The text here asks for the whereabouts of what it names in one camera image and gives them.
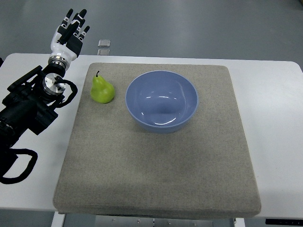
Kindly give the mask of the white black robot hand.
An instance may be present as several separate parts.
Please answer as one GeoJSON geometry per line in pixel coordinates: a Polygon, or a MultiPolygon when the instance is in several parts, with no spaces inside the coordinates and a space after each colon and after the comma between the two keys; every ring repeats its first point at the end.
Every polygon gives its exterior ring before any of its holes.
{"type": "Polygon", "coordinates": [[[86,9],[75,15],[73,15],[73,9],[68,11],[54,33],[51,42],[50,63],[56,62],[68,69],[71,62],[78,58],[83,46],[83,40],[90,29],[89,26],[82,28],[85,24],[86,14],[86,9]]]}

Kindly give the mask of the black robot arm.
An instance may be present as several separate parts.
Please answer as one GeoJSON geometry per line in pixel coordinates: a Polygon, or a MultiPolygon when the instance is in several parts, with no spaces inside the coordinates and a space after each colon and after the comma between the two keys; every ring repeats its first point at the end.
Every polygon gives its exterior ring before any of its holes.
{"type": "Polygon", "coordinates": [[[78,89],[65,73],[56,63],[37,66],[8,87],[0,113],[1,148],[11,148],[26,130],[40,134],[58,117],[55,109],[73,100],[78,89]]]}

